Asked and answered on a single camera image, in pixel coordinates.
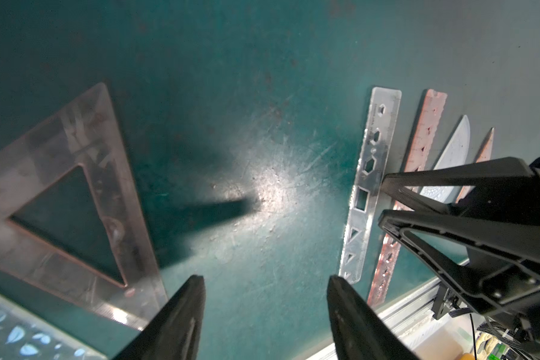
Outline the short clear stencil ruler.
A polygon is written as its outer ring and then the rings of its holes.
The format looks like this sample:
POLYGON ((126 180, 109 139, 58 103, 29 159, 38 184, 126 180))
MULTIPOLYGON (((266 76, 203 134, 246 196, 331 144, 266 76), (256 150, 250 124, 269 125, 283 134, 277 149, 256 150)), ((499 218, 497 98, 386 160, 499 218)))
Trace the short clear stencil ruler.
POLYGON ((350 284, 362 278, 401 97, 402 92, 392 88, 374 87, 370 93, 338 268, 338 275, 350 284))

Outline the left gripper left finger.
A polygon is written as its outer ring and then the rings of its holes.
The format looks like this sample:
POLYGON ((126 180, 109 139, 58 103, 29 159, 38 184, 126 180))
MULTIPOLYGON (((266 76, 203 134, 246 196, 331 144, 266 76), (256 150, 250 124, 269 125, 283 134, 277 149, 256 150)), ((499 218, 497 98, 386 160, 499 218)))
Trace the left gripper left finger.
POLYGON ((204 277, 193 274, 116 359, 195 359, 206 303, 204 277))

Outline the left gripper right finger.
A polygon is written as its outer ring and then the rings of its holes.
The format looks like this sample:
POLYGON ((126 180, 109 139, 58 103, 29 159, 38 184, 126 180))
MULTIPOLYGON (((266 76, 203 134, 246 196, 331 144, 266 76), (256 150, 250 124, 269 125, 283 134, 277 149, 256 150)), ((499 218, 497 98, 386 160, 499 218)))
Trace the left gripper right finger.
POLYGON ((339 359, 415 359, 342 277, 328 279, 328 316, 339 359))

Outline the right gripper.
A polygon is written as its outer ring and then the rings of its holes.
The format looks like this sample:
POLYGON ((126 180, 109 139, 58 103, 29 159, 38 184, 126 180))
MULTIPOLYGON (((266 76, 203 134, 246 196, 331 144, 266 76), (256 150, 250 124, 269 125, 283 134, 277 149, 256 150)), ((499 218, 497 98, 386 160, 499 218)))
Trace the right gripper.
POLYGON ((517 317, 540 342, 540 158, 391 173, 380 190, 413 210, 385 210, 384 231, 474 311, 501 323, 517 317), (472 189, 445 204, 412 190, 427 186, 472 189))

